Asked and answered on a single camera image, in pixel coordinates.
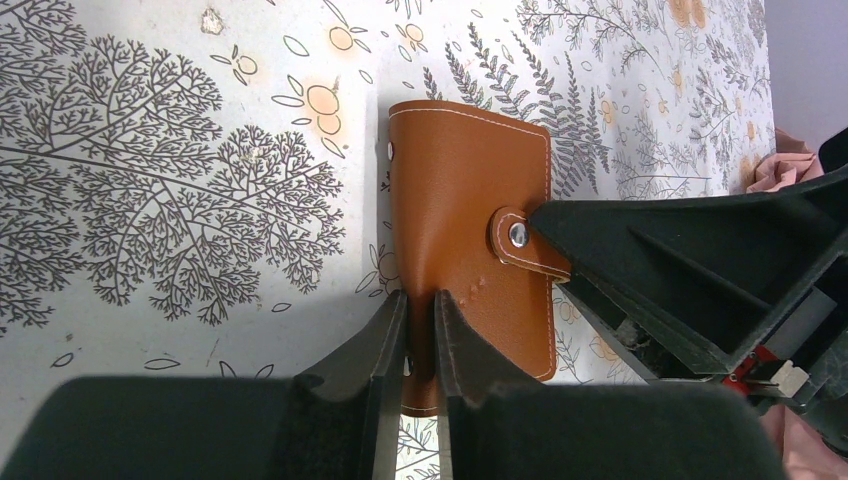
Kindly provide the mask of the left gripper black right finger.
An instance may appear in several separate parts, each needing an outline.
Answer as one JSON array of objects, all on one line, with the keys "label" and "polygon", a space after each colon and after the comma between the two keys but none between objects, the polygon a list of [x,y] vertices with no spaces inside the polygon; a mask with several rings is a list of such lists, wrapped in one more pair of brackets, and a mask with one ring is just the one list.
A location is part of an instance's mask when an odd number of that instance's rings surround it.
[{"label": "left gripper black right finger", "polygon": [[434,298],[445,479],[782,479],[756,413],[712,384],[547,385]]}]

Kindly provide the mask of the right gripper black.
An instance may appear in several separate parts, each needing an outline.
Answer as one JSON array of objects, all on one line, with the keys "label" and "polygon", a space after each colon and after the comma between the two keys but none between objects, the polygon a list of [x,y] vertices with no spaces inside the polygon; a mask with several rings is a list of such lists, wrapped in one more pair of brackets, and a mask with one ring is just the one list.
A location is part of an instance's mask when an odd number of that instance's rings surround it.
[{"label": "right gripper black", "polygon": [[741,195],[551,201],[533,230],[562,290],[643,379],[714,382],[782,404],[847,447],[847,135],[823,174]]}]

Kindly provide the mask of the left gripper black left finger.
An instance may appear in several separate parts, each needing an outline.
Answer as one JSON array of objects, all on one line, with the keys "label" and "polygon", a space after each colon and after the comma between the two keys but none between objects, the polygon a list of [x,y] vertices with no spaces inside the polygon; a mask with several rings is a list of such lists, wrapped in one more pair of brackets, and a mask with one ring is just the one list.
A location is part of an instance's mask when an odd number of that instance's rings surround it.
[{"label": "left gripper black left finger", "polygon": [[26,430],[30,479],[391,479],[405,293],[291,378],[94,376]]}]

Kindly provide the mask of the brown leather card holder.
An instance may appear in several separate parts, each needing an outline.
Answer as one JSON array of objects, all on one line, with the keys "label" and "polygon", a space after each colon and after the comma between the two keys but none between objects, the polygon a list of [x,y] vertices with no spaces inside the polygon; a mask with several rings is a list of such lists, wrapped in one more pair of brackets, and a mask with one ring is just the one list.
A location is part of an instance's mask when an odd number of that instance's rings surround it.
[{"label": "brown leather card holder", "polygon": [[528,222],[551,198],[551,138],[538,125],[439,100],[388,112],[391,232],[408,297],[401,411],[438,412],[434,297],[451,293],[487,342],[531,377],[556,371],[552,286],[570,264]]}]

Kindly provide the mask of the pink crumpled cloth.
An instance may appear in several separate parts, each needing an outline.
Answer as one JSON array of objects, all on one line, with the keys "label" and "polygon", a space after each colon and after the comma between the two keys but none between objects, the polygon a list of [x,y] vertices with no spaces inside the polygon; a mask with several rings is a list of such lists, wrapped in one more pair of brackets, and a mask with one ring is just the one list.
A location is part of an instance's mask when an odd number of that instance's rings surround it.
[{"label": "pink crumpled cloth", "polygon": [[776,192],[824,175],[819,156],[806,142],[775,129],[776,152],[754,169],[753,181],[746,193]]}]

